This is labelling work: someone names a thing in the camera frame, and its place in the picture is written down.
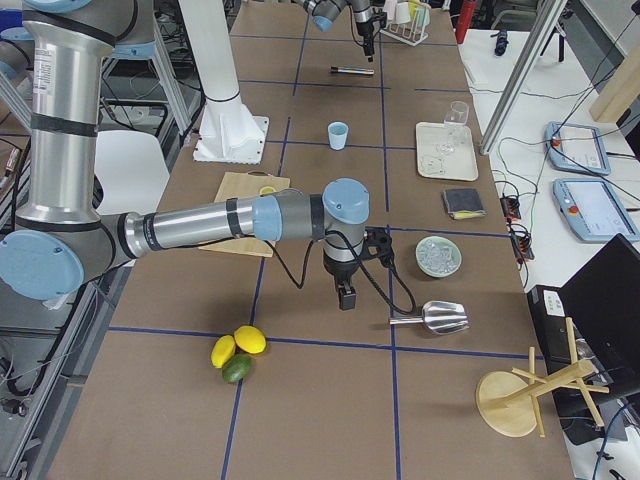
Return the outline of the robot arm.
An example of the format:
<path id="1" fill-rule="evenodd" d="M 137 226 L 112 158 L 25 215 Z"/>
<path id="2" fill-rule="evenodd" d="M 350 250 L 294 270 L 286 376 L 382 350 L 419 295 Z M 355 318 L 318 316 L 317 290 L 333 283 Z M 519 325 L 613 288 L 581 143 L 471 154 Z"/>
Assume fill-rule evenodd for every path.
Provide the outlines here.
<path id="1" fill-rule="evenodd" d="M 353 15 L 355 28 L 361 38 L 359 42 L 364 56 L 369 62 L 373 61 L 375 54 L 374 22 L 377 17 L 370 1 L 365 0 L 301 0 L 296 1 L 311 18 L 312 23 L 322 32 L 329 31 L 334 22 L 344 10 L 348 10 Z"/>
<path id="2" fill-rule="evenodd" d="M 149 253 L 253 237 L 323 246 L 340 307 L 366 253 L 369 194 L 340 178 L 320 194 L 292 190 L 164 213 L 107 213 L 114 192 L 96 176 L 101 73 L 122 43 L 153 25 L 147 1 L 26 1 L 35 42 L 27 201 L 1 243 L 1 277 L 16 293 L 51 300 Z"/>

